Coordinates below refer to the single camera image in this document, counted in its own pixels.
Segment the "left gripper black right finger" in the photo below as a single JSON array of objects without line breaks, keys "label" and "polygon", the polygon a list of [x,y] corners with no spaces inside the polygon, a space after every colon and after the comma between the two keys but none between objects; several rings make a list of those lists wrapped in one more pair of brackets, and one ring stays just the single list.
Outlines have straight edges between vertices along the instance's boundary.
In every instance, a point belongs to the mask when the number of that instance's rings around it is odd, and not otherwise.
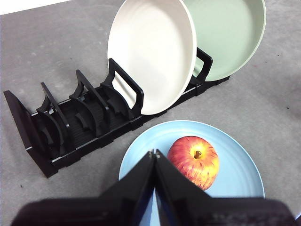
[{"label": "left gripper black right finger", "polygon": [[170,226],[296,226],[285,204],[265,198],[213,198],[155,151],[160,222]]}]

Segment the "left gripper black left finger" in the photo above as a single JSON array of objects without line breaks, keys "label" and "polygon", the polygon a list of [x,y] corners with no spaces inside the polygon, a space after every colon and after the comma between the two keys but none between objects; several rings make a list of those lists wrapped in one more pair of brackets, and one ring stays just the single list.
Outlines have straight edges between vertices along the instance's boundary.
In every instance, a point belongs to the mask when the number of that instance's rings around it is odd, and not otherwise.
[{"label": "left gripper black left finger", "polygon": [[154,188],[153,152],[98,197],[44,199],[24,205],[14,226],[137,226]]}]

